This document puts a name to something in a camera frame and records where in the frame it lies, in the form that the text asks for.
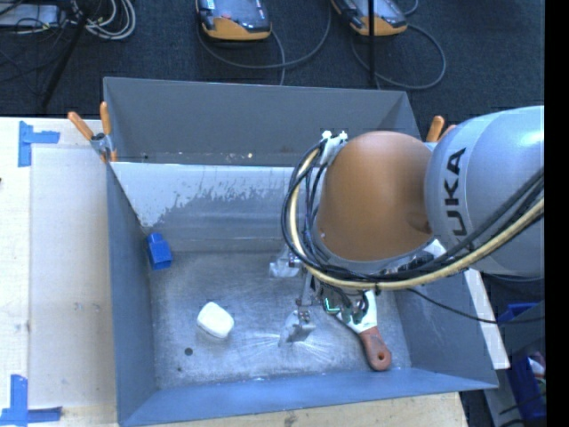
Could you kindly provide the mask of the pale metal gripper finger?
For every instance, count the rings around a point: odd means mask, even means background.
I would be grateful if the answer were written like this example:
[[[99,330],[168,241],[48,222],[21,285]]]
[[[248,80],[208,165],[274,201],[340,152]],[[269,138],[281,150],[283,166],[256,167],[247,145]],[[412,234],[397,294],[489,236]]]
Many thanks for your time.
[[[296,341],[297,328],[299,326],[298,311],[293,310],[285,319],[279,335],[279,346],[285,346]]]
[[[316,324],[308,310],[294,310],[291,321],[291,342],[304,342],[316,330]]]

